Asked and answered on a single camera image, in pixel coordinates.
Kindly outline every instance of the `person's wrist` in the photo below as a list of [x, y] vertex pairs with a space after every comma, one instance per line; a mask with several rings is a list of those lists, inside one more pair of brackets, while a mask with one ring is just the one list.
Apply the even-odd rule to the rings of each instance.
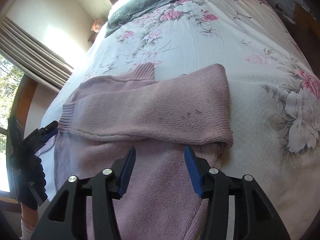
[[35, 227], [39, 220], [38, 211], [27, 207], [23, 203], [21, 203], [21, 211], [22, 211], [22, 220], [26, 224], [32, 227]]

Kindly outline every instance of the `bed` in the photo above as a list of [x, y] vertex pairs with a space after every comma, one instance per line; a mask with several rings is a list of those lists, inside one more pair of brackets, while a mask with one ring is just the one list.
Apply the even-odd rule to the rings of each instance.
[[[115, 76], [152, 62], [161, 81], [222, 64], [234, 144], [221, 170], [233, 177], [254, 176], [291, 239], [300, 239], [320, 208], [320, 81], [273, 9], [261, 0], [180, 0], [107, 38], [106, 28], [41, 125], [59, 120], [69, 95], [92, 77]], [[53, 150], [41, 155], [49, 200], [56, 193]]]

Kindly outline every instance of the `sweater sleeve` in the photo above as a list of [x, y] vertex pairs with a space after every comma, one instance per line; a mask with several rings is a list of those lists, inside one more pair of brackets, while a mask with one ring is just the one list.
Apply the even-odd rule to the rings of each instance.
[[33, 227], [26, 224], [23, 219], [21, 218], [21, 230], [22, 230], [22, 237], [21, 240], [29, 240], [31, 238]]

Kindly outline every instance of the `green tree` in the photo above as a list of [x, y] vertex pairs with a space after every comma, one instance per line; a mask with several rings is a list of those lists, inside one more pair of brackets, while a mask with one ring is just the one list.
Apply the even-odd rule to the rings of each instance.
[[[0, 127], [8, 128], [8, 118], [23, 72], [0, 55]], [[0, 153], [5, 152], [6, 136], [0, 134]]]

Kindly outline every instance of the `window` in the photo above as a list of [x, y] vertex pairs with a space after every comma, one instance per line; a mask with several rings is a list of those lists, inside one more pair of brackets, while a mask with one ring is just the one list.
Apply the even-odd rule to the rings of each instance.
[[0, 55], [0, 191], [6, 192], [10, 192], [6, 166], [8, 117], [22, 77], [23, 72]]

